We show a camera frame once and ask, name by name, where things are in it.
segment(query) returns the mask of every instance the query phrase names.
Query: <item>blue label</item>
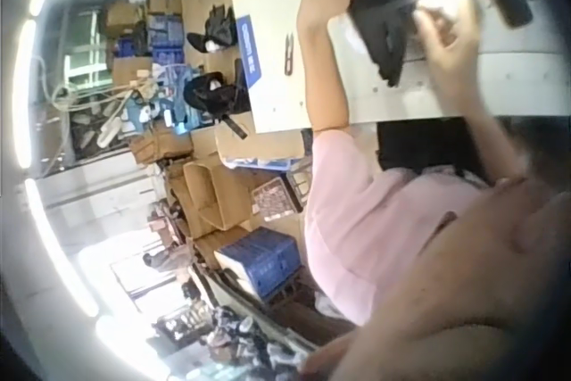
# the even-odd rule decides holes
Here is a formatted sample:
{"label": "blue label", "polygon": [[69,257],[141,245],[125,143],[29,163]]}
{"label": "blue label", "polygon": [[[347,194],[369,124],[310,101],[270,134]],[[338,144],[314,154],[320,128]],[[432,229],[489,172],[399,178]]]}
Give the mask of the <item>blue label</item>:
{"label": "blue label", "polygon": [[246,82],[248,88],[251,88],[253,84],[260,80],[261,69],[250,15],[238,18],[236,20],[236,27],[238,30],[238,43],[240,44],[240,54],[242,56]]}

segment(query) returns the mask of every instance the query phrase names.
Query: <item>window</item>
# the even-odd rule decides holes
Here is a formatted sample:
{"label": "window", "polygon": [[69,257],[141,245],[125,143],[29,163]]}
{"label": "window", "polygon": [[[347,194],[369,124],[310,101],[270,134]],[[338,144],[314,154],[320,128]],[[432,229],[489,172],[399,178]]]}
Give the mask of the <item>window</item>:
{"label": "window", "polygon": [[70,18],[63,77],[78,89],[103,87],[112,83],[105,61],[106,37],[97,31],[97,10],[80,12]]}

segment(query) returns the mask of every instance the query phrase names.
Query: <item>person's right arm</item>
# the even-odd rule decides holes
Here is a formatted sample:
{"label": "person's right arm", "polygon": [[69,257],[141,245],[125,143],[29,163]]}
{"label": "person's right arm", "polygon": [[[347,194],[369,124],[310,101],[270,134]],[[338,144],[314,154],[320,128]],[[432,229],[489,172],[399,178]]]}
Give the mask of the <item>person's right arm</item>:
{"label": "person's right arm", "polygon": [[453,35],[440,28],[434,15],[417,9],[414,14],[423,42],[436,93],[464,116],[488,178],[514,178],[526,173],[513,141],[502,125],[486,110],[477,83],[480,31],[471,0],[459,0],[458,22]]}

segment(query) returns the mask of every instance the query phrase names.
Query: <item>hand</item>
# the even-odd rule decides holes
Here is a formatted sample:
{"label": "hand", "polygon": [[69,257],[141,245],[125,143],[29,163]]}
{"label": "hand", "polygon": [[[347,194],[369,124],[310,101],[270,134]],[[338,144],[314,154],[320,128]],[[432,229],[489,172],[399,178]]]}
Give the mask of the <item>hand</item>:
{"label": "hand", "polygon": [[461,115],[467,115],[483,106],[477,89],[480,31],[472,1],[458,3],[458,17],[451,26],[443,17],[436,18],[436,14],[421,7],[413,17],[437,96]]}
{"label": "hand", "polygon": [[344,13],[351,0],[302,0],[297,13],[297,28],[312,29]]}

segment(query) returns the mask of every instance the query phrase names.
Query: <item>person's left hand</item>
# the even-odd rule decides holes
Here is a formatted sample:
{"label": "person's left hand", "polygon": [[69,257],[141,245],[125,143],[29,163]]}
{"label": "person's left hand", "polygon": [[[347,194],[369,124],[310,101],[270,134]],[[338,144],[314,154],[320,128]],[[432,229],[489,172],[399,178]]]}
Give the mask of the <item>person's left hand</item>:
{"label": "person's left hand", "polygon": [[347,10],[351,0],[302,0],[297,13],[298,29],[326,26],[327,22]]}

